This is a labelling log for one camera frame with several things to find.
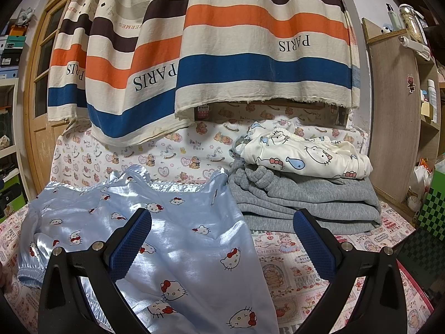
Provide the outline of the wooden side cabinet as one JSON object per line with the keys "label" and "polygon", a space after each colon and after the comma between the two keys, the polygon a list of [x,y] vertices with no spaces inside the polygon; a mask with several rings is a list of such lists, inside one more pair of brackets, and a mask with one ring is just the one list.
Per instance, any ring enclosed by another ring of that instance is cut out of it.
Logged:
{"label": "wooden side cabinet", "polygon": [[422,115],[420,98],[429,80],[438,81],[437,66],[402,46],[406,30],[383,34],[367,19],[362,26],[373,85],[370,180],[384,201],[412,219],[407,194],[414,167],[420,159],[433,167],[439,152],[441,122]]}

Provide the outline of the grey folded sweatpants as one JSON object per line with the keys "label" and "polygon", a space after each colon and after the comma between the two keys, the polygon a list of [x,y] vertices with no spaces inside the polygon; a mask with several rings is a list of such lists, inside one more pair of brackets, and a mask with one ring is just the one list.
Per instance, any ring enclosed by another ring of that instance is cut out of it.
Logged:
{"label": "grey folded sweatpants", "polygon": [[229,188],[254,231],[293,233],[293,216],[300,209],[333,234],[359,234],[382,224],[368,179],[322,179],[241,164],[230,171]]}

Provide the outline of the white cartoon print pants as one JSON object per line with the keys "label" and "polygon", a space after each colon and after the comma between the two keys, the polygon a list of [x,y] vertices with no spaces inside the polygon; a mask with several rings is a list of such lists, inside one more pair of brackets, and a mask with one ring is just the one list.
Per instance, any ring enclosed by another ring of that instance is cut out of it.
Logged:
{"label": "white cartoon print pants", "polygon": [[362,180],[373,171],[368,156],[348,141],[327,136],[305,138],[284,127],[269,128],[258,121],[233,142],[232,154],[245,164],[324,179]]}

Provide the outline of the wooden glass door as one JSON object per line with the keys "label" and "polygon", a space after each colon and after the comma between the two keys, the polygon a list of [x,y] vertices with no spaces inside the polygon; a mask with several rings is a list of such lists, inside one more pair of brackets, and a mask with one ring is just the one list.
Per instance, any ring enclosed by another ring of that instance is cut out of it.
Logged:
{"label": "wooden glass door", "polygon": [[42,0],[27,60],[23,123],[32,198],[50,181],[56,140],[67,126],[48,120],[47,100],[51,58],[70,1]]}

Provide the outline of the light blue satin pants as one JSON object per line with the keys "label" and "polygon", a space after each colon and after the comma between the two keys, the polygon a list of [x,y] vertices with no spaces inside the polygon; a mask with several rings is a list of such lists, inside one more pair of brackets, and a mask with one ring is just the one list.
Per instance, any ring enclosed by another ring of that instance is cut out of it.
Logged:
{"label": "light blue satin pants", "polygon": [[202,185],[153,181],[138,165],[103,183],[49,183],[29,204],[17,279],[41,288],[51,252],[107,240],[140,208],[152,228],[117,285],[152,333],[276,333],[278,321],[252,236],[216,171]]}

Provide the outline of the striped Paris curtain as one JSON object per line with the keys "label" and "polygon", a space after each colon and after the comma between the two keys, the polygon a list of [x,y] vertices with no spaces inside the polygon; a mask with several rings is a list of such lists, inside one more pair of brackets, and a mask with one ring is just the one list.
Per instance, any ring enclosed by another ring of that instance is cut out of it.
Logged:
{"label": "striped Paris curtain", "polygon": [[202,105],[276,99],[359,106],[342,0],[71,0],[47,107],[131,146],[188,126]]}

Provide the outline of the white storage shelf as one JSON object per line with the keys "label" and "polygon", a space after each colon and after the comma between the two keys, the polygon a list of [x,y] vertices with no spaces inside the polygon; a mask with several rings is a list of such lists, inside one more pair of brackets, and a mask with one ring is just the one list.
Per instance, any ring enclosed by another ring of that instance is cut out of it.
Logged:
{"label": "white storage shelf", "polygon": [[1,221],[28,201],[29,187],[20,153],[19,64],[32,8],[22,8],[1,33]]}

